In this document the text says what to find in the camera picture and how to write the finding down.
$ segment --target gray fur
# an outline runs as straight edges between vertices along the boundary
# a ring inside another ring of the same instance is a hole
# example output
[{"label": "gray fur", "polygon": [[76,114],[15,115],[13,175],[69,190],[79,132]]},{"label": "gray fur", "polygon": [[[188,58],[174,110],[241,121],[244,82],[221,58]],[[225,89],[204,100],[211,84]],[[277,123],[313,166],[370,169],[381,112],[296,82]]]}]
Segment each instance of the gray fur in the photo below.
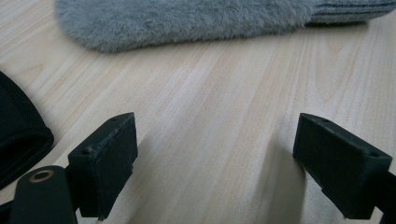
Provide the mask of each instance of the gray fur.
[{"label": "gray fur", "polygon": [[394,8],[396,0],[55,0],[55,17],[81,45],[118,52],[285,34],[310,21],[366,21]]}]

